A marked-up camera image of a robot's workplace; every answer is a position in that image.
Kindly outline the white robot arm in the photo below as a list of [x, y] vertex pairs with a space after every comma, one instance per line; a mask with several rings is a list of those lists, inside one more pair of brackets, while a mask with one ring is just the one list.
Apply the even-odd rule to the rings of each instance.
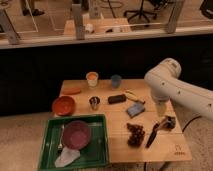
[[213, 121], [213, 91], [179, 80], [181, 65], [173, 58], [166, 58], [144, 76], [151, 88], [156, 104], [169, 99]]

